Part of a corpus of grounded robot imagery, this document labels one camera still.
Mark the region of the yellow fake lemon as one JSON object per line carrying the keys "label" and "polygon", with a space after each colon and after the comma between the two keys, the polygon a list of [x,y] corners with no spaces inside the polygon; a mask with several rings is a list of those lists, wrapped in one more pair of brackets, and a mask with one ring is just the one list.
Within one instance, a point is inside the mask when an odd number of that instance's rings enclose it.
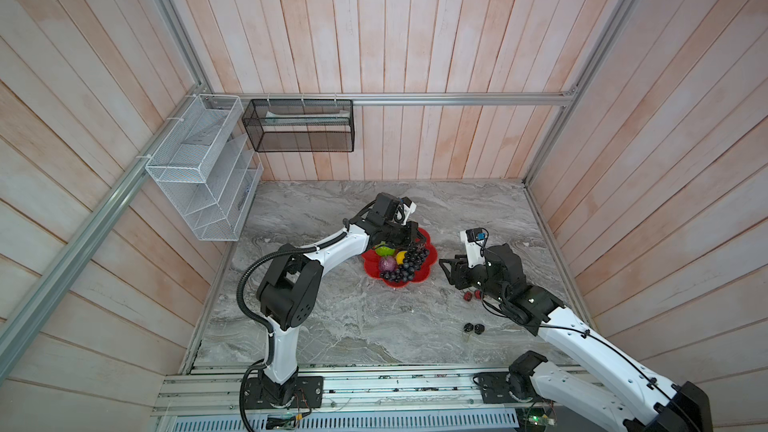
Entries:
{"label": "yellow fake lemon", "polygon": [[406,251],[399,251],[395,255],[395,259],[396,259],[396,262],[397,262],[398,265],[402,265],[404,263],[404,261],[406,259],[406,254],[407,254]]}

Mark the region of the green bumpy fake fruit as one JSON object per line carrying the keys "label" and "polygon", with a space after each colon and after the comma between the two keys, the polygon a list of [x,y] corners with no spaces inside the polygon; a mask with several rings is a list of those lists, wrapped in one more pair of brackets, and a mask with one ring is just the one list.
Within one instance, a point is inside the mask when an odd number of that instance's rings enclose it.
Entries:
{"label": "green bumpy fake fruit", "polygon": [[379,257],[389,257],[394,256],[397,253],[397,249],[391,244],[382,243],[374,249],[374,252]]}

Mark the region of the black fake grape bunch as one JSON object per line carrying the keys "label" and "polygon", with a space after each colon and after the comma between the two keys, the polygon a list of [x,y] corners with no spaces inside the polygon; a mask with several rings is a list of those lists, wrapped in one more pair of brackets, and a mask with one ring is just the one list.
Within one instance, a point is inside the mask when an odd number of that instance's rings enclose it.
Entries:
{"label": "black fake grape bunch", "polygon": [[407,254],[404,263],[399,265],[398,270],[389,274],[379,272],[379,277],[382,280],[397,285],[413,281],[416,278],[416,273],[422,269],[429,257],[429,250],[423,244],[411,245],[408,249],[399,251],[406,251]]}

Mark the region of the two red cherries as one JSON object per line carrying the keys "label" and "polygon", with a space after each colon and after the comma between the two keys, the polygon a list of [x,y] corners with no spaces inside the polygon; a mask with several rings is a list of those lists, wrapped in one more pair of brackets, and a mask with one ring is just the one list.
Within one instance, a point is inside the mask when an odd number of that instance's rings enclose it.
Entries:
{"label": "two red cherries", "polygon": [[481,301],[483,298],[484,298],[484,293],[480,290],[466,291],[463,294],[463,300],[466,302],[470,302],[472,300]]}

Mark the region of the purple fake fig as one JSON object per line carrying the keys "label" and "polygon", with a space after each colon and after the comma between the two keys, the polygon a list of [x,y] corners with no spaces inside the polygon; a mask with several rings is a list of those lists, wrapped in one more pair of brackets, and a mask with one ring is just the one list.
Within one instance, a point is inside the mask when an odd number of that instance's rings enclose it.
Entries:
{"label": "purple fake fig", "polygon": [[395,256],[381,257],[378,263],[378,269],[381,274],[396,272],[398,267]]}

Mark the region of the red flower-shaped fruit bowl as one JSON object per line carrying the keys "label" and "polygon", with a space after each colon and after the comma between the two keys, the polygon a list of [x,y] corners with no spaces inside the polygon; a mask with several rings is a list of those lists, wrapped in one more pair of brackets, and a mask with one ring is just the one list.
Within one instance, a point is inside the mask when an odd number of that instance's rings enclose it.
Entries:
{"label": "red flower-shaped fruit bowl", "polygon": [[401,288],[425,281],[437,262],[438,254],[429,233],[419,228],[415,242],[410,246],[395,248],[379,245],[362,257],[369,277],[381,280],[390,287]]}

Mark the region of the two black cherries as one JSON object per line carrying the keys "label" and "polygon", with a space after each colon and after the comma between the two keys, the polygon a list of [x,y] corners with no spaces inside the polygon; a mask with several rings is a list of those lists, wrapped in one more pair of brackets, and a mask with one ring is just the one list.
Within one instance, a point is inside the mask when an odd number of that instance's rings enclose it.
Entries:
{"label": "two black cherries", "polygon": [[468,342],[471,337],[480,336],[485,332],[485,326],[480,324],[465,323],[463,326],[463,340]]}

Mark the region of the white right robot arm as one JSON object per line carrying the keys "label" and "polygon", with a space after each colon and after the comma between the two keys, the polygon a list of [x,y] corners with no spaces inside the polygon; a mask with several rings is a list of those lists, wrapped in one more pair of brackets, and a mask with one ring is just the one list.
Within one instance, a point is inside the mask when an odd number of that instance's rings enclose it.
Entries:
{"label": "white right robot arm", "polygon": [[507,244],[466,246],[439,265],[459,290],[491,299],[489,310],[555,346],[594,377],[584,381],[544,355],[527,351],[505,373],[474,381],[488,402],[548,400],[607,431],[710,431],[710,400],[692,382],[676,384],[626,355],[547,289],[531,283]]}

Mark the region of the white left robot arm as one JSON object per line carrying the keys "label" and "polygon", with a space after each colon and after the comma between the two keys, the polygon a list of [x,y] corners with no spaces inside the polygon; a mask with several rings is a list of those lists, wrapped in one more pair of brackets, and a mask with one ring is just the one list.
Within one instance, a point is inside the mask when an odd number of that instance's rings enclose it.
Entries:
{"label": "white left robot arm", "polygon": [[281,246],[252,263],[239,279],[240,311],[267,331],[266,356],[260,369],[269,382],[284,386],[298,373],[299,327],[315,308],[323,277],[350,258],[381,244],[424,244],[418,224],[392,221],[370,225],[347,222],[335,234],[310,245]]}

